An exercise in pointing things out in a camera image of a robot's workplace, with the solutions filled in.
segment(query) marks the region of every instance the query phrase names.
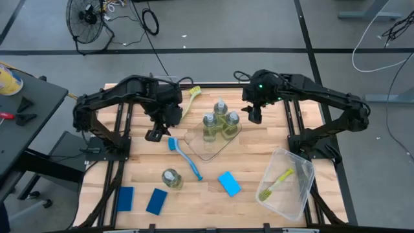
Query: clear plastic container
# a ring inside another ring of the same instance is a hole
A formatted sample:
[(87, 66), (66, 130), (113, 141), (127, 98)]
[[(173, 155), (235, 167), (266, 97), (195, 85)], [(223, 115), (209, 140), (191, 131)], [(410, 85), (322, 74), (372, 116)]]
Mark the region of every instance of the clear plastic container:
[[(293, 172), (275, 185), (272, 193), (265, 195), (267, 198), (263, 200), (263, 191), (269, 189), (289, 169)], [(287, 150), (277, 149), (273, 152), (270, 164), (257, 188), (256, 201), (291, 221), (299, 221), (314, 177), (315, 171), (311, 162)]]

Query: yellow brush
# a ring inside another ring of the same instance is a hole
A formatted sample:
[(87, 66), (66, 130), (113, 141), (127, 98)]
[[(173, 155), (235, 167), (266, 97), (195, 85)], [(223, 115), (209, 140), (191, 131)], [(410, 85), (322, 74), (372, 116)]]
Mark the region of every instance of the yellow brush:
[(198, 96), (199, 94), (201, 94), (201, 88), (200, 88), (200, 86), (195, 86), (195, 87), (191, 88), (188, 92), (191, 94), (190, 101), (188, 102), (187, 107), (185, 108), (184, 112), (182, 113), (181, 118), (184, 118), (186, 116), (188, 110), (191, 107), (191, 104), (193, 103), (194, 98), (196, 96)]
[(282, 181), (284, 181), (286, 179), (286, 177), (288, 177), (290, 174), (293, 173), (293, 169), (289, 168), (283, 175), (281, 175), (276, 182), (268, 189), (263, 190), (262, 192), (260, 192), (259, 194), (259, 200), (260, 201), (265, 201), (271, 194), (273, 189), (280, 184)]

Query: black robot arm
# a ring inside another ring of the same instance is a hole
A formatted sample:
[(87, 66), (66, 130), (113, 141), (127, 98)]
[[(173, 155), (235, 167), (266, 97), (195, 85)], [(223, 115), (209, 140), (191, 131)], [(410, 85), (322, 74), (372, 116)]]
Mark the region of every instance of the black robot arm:
[(96, 117), (96, 110), (122, 102), (140, 104), (154, 122), (146, 140), (159, 142), (163, 134), (169, 135), (168, 127), (180, 123), (182, 94), (179, 84), (132, 75), (113, 88), (79, 97), (73, 109), (73, 126), (77, 131), (90, 131), (96, 135), (109, 151), (122, 150), (123, 140), (119, 133), (109, 131)]
[(261, 123), (261, 107), (280, 100), (314, 100), (342, 109), (342, 115), (316, 129), (305, 129), (300, 135), (300, 148), (311, 149), (319, 139), (339, 132), (362, 131), (368, 127), (369, 106), (358, 96), (343, 94), (322, 87), (301, 74), (278, 74), (260, 70), (249, 77), (250, 83), (243, 88), (242, 99), (253, 107), (242, 109), (248, 112), (248, 119)]

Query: small glass bottle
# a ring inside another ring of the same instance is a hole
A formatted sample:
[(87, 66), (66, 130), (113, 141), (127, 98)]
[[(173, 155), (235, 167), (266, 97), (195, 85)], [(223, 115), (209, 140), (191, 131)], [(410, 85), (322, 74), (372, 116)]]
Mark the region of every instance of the small glass bottle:
[(217, 117), (213, 113), (204, 114), (202, 119), (204, 129), (202, 137), (206, 142), (213, 142), (215, 140), (215, 128), (217, 127)]
[(226, 115), (226, 123), (224, 124), (223, 130), (221, 131), (221, 135), (224, 139), (230, 140), (237, 135), (239, 131), (237, 124), (239, 121), (239, 115), (235, 111), (232, 111)]
[(214, 115), (217, 117), (217, 131), (222, 130), (223, 125), (226, 123), (226, 113), (227, 105), (224, 103), (223, 99), (220, 98), (214, 105)]
[(162, 173), (162, 182), (164, 182), (168, 187), (180, 190), (184, 181), (180, 174), (178, 174), (174, 169), (168, 168)]

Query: brush bristles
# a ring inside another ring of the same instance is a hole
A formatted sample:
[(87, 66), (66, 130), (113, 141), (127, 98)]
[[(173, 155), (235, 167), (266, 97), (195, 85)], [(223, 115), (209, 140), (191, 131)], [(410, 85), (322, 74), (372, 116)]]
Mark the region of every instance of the brush bristles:
[(190, 90), (188, 90), (188, 92), (189, 92), (190, 94), (194, 94), (194, 93), (196, 93), (197, 91), (201, 91), (200, 86), (195, 86), (195, 87), (191, 88)]
[(272, 191), (270, 191), (269, 189), (263, 190), (259, 194), (259, 200), (260, 201), (265, 201), (267, 199), (267, 197), (270, 196), (270, 194), (272, 194)]

